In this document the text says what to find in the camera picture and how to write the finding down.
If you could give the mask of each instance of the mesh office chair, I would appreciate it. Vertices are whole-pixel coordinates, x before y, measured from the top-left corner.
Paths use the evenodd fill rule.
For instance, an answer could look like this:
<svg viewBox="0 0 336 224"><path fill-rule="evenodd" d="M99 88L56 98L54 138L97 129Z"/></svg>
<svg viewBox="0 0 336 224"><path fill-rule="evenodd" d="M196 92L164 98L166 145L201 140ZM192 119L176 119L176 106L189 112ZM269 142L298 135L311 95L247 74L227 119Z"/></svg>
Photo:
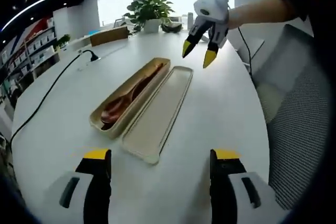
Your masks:
<svg viewBox="0 0 336 224"><path fill-rule="evenodd" d="M286 25L254 75L269 138L269 185L284 209L309 185L328 137L331 87L315 58L313 38Z"/></svg>

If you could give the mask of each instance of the potted plant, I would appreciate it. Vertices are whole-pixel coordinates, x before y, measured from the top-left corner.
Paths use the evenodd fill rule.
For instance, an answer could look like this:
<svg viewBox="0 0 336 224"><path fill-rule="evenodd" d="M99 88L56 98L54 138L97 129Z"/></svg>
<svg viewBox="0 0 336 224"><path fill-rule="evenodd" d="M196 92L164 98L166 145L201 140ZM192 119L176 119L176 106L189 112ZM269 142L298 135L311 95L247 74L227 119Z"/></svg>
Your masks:
<svg viewBox="0 0 336 224"><path fill-rule="evenodd" d="M170 22L168 16L174 12L170 4L172 2L167 0L136 0L127 7L133 14L125 13L124 17L130 18L131 23L135 24L135 32L143 28L145 33L157 33L161 23Z"/></svg>
<svg viewBox="0 0 336 224"><path fill-rule="evenodd" d="M71 39L70 35L65 34L54 44L55 50L57 51L59 48L63 48L67 43L69 43L70 39Z"/></svg>

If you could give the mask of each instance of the beige cutlery box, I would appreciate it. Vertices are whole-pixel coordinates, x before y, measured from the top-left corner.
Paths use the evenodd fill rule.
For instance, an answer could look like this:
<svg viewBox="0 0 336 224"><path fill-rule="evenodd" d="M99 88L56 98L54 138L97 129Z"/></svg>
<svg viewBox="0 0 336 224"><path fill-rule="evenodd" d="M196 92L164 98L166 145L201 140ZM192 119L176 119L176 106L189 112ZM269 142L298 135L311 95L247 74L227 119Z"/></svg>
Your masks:
<svg viewBox="0 0 336 224"><path fill-rule="evenodd" d="M124 113L119 117L117 122L109 129L102 130L104 123L101 121L101 113L105 109L106 105L115 100L116 98L127 94L140 80L144 77L150 76L156 67L160 64L164 66L150 81L150 83L141 91L137 98L129 105ZM128 126L134 116L143 107L148 99L154 95L154 91L157 89L161 81L166 77L170 69L170 60L165 58L154 58L143 66L139 71L132 75L127 81L119 86L115 92L110 94L90 115L90 124L95 127L102 134L107 135L110 138L118 137Z"/></svg>
<svg viewBox="0 0 336 224"><path fill-rule="evenodd" d="M125 130L122 147L149 164L157 164L160 153L188 91L193 70L175 66L155 94L138 111Z"/></svg>

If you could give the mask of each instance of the ceiling light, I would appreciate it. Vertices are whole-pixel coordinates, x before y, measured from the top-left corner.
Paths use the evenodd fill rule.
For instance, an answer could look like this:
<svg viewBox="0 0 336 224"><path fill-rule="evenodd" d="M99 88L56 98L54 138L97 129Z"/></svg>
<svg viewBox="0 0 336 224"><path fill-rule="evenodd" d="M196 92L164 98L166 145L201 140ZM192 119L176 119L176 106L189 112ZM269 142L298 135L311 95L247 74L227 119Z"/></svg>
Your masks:
<svg viewBox="0 0 336 224"><path fill-rule="evenodd" d="M24 13L25 11L29 10L30 8L32 8L35 5L38 5L39 3L43 2L45 0L39 0L31 5L29 5L28 7L24 8L21 12L19 12L18 14L16 14L13 18L11 18L10 21L8 21L8 23L1 29L1 31L3 31L11 22L13 22L18 16L20 16L22 13Z"/></svg>

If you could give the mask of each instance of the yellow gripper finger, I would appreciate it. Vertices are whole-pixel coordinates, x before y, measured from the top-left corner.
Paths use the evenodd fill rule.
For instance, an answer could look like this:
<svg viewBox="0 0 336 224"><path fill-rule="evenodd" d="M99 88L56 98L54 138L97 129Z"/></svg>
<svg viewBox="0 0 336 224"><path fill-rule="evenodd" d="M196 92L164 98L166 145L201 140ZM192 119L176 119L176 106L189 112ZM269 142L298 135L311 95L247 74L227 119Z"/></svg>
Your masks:
<svg viewBox="0 0 336 224"><path fill-rule="evenodd" d="M185 55L185 53L186 53L186 50L187 50L187 48L190 46L190 42L189 41L185 41L184 42L184 44L183 44L183 51L182 51L182 57L184 58L186 55Z"/></svg>
<svg viewBox="0 0 336 224"><path fill-rule="evenodd" d="M206 68L207 66L209 66L211 64L211 62L213 62L214 59L216 59L216 56L217 56L216 52L207 50L206 53L205 53L203 68Z"/></svg>

